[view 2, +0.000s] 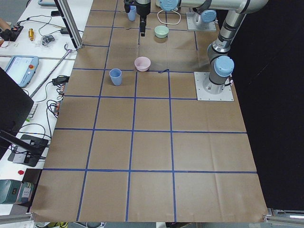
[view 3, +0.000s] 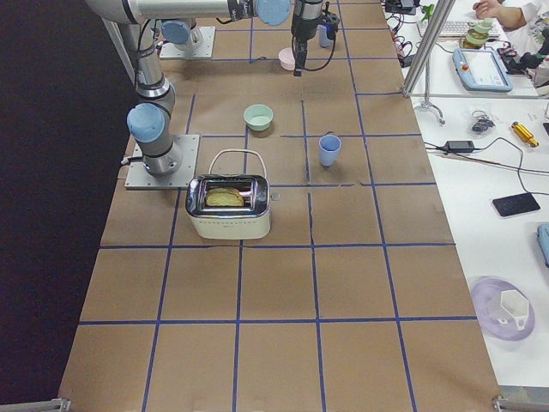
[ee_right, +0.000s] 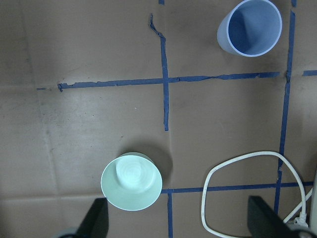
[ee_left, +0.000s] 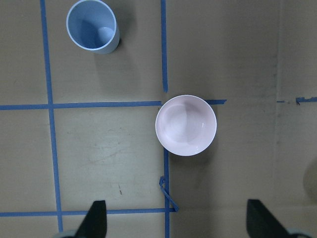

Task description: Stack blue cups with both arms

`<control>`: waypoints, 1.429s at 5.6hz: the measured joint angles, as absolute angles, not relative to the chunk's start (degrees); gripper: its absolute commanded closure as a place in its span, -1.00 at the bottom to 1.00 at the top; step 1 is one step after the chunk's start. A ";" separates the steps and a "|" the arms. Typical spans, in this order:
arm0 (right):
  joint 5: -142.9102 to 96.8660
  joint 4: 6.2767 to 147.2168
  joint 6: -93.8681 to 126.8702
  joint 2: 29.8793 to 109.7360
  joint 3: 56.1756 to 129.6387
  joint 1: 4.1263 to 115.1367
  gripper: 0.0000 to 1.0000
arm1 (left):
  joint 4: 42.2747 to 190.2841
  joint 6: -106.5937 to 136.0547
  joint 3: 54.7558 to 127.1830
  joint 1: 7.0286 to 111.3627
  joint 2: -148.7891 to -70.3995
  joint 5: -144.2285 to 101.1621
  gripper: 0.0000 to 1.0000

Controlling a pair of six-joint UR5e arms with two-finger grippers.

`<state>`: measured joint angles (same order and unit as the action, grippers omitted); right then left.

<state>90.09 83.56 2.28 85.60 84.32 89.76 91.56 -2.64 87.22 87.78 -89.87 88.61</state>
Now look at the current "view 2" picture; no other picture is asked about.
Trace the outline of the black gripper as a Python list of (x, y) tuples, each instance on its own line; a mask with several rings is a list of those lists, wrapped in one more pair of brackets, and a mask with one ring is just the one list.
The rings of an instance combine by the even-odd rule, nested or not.
[(136, 12), (140, 15), (140, 34), (145, 36), (146, 31), (146, 16), (150, 14), (150, 0), (136, 0)]

